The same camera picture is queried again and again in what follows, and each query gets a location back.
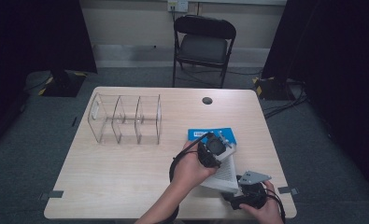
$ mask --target power cord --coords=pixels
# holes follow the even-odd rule
[[[190,148],[192,148],[193,146],[195,146],[197,143],[199,143],[200,141],[202,141],[202,139],[204,139],[205,137],[207,137],[209,133],[205,133],[204,135],[202,135],[201,137],[199,137],[198,139],[196,139],[195,141],[193,141],[189,146],[187,146],[186,148],[184,148],[182,151],[180,151],[175,158],[173,158],[172,163],[170,164],[170,168],[169,168],[169,180],[170,182],[172,182],[173,180],[173,176],[175,174],[175,169],[176,166],[178,164],[178,162],[188,153],[195,153],[195,151],[188,151],[190,150]],[[170,215],[170,217],[168,217],[167,219],[159,222],[159,224],[170,224],[173,223],[173,221],[176,219],[177,215],[178,215],[178,209],[179,206],[175,209],[175,211],[173,212],[172,215]]]
[[[303,95],[303,94],[304,94],[304,85],[301,88],[300,95],[297,97],[297,99],[294,102],[288,103],[288,104],[285,104],[285,105],[272,106],[272,107],[263,109],[263,111],[270,110],[270,109],[275,109],[271,112],[268,112],[268,113],[264,114],[265,119],[269,119],[269,118],[273,117],[274,115],[276,115],[276,114],[278,114],[278,113],[280,113],[280,112],[282,112],[282,111],[284,111],[288,108],[291,108],[291,107],[295,108],[297,105],[300,105],[300,104],[304,103],[307,100],[307,96]]]
[[[280,200],[279,196],[277,196],[277,194],[274,193],[270,189],[265,189],[265,190],[267,190],[267,191],[269,191],[269,192],[271,192],[271,193],[274,194],[274,196],[269,195],[269,194],[266,194],[266,197],[271,198],[271,199],[273,199],[273,200],[275,200],[277,202],[277,204],[279,205],[279,209],[280,209],[280,217],[282,218],[283,223],[286,223],[286,212],[284,211],[283,203]]]
[[[172,13],[173,22],[175,22],[175,20],[176,20],[176,7],[171,6],[170,7],[170,12]]]
[[[191,77],[192,79],[177,77],[177,79],[179,79],[179,80],[201,83],[201,84],[208,85],[211,88],[219,88],[220,87],[219,85],[204,82],[202,79],[190,75],[190,73],[193,73],[193,74],[213,73],[213,72],[220,72],[220,70],[192,71],[192,70],[188,70],[188,69],[185,69],[185,68],[183,68],[182,70],[184,71],[184,74],[186,74],[188,77]],[[238,73],[238,72],[232,72],[232,71],[227,71],[226,73],[236,74],[236,75],[240,75],[240,76],[255,76],[255,75],[260,76],[262,72],[263,72],[263,68],[260,71],[256,72],[256,73]]]
[[[32,89],[34,89],[34,88],[36,88],[36,87],[41,86],[42,84],[46,83],[46,82],[47,82],[51,77],[52,77],[52,73],[50,73],[50,74],[48,75],[48,77],[47,77],[44,81],[42,81],[42,82],[40,82],[40,83],[38,83],[38,84],[36,84],[36,85],[34,85],[34,86],[32,86],[32,87],[29,87],[29,88],[25,89],[24,91],[30,91],[30,90],[32,90]]]

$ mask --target person's right hand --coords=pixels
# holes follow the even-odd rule
[[[275,192],[274,185],[268,180],[264,181],[263,183],[266,188],[269,189],[267,193],[275,196],[273,193]],[[260,222],[260,224],[283,224],[283,220],[280,217],[279,206],[272,198],[266,198],[265,205],[260,209],[251,207],[245,203],[239,204],[239,207],[252,214]]]
[[[191,143],[191,141],[188,141],[184,145],[183,149],[187,148]],[[197,148],[198,144],[195,144],[178,162],[172,180],[173,184],[177,184],[181,188],[191,190],[217,172],[218,167],[207,168],[199,162]]]

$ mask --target gray bracket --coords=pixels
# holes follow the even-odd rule
[[[277,188],[280,194],[290,193],[291,195],[299,194],[300,191],[297,188],[290,189],[289,187]]]
[[[263,175],[257,172],[246,171],[237,182],[240,185],[253,185],[270,179],[272,179],[270,175]]]
[[[62,198],[63,193],[64,192],[62,190],[53,190],[49,193],[42,193],[38,200],[47,201],[49,198]]]

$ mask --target gray carpet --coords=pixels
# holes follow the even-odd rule
[[[232,72],[256,74],[260,68]],[[0,224],[115,223],[115,221],[52,221],[43,216],[43,192],[53,189],[86,104],[97,86],[170,87],[171,67],[99,68],[90,74],[76,98],[42,97],[41,86],[29,90],[26,108],[0,139]],[[179,77],[193,79],[183,72]],[[225,89],[251,89],[257,75],[228,73]],[[49,72],[28,77],[27,87],[43,82]],[[191,74],[219,84],[218,73]],[[199,81],[177,80],[177,87],[210,88]],[[299,87],[293,86],[298,95]],[[287,102],[260,101],[263,108]],[[323,121],[309,103],[267,120],[293,196],[297,217],[287,223],[369,223],[369,185],[350,158],[328,137]]]

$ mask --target wooden table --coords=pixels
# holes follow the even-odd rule
[[[246,170],[272,176],[276,189],[286,187],[277,152],[254,91],[98,87],[97,93],[161,95],[162,124],[159,145],[98,144],[88,124],[89,102],[45,217],[50,219],[136,219],[141,217],[169,185],[168,171],[187,139],[190,128],[231,127],[237,141],[236,173]],[[213,100],[211,105],[202,102]],[[279,195],[288,218],[296,209],[289,193]],[[195,188],[180,204],[180,219],[248,219],[233,210],[220,194]]]

